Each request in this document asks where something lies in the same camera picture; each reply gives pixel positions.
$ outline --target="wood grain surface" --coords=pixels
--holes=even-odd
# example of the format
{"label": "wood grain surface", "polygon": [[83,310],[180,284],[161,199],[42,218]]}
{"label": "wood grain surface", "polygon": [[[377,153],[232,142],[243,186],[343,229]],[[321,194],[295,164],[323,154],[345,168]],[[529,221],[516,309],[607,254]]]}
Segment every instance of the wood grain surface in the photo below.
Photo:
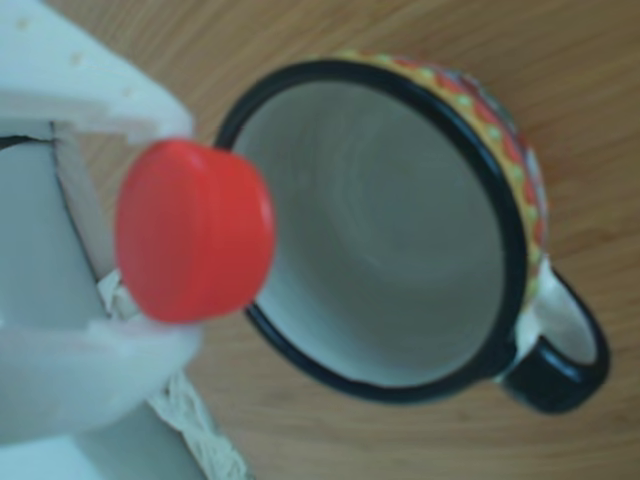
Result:
{"label": "wood grain surface", "polygon": [[[640,3],[637,0],[55,0],[173,90],[210,143],[273,68],[344,47],[464,69],[537,146],[551,253],[594,308],[611,377],[580,410],[542,417],[482,383],[386,407],[305,378],[241,318],[207,327],[190,374],[258,479],[640,478]],[[111,210],[131,149],[84,139]]]}

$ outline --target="mug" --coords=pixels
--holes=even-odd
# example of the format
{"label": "mug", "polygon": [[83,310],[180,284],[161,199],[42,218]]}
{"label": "mug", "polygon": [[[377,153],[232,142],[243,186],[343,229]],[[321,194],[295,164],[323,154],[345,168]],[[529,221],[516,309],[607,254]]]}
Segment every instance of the mug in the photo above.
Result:
{"label": "mug", "polygon": [[248,316],[291,362],[370,400],[493,378],[546,413],[609,370],[591,311],[551,267],[535,154],[473,78],[348,51],[283,68],[215,142],[273,196],[273,269]]}

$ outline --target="black mug rim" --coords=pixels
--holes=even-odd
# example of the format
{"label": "black mug rim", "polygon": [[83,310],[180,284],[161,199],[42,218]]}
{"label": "black mug rim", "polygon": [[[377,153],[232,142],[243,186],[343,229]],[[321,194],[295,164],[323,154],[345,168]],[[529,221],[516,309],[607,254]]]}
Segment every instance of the black mug rim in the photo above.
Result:
{"label": "black mug rim", "polygon": [[477,380],[495,376],[515,357],[513,330],[527,281],[526,236],[509,183],[494,156],[469,124],[446,102],[400,74],[344,60],[315,60],[271,73],[242,96],[224,119],[214,146],[232,150],[243,125],[274,95],[319,80],[354,82],[401,101],[430,120],[462,154],[496,212],[504,248],[505,288],[495,325],[465,365],[436,381],[407,387],[383,387],[350,380],[316,362],[278,331],[257,303],[246,313],[263,337],[302,371],[341,392],[384,403],[414,403],[456,393]]}

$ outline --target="plastic cap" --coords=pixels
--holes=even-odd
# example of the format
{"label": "plastic cap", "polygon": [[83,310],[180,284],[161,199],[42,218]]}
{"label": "plastic cap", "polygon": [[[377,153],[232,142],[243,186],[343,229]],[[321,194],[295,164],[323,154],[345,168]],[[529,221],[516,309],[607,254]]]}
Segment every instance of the plastic cap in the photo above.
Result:
{"label": "plastic cap", "polygon": [[116,255],[147,315],[187,323],[244,307],[267,277],[274,245],[267,189],[243,158],[165,140],[129,170]]}

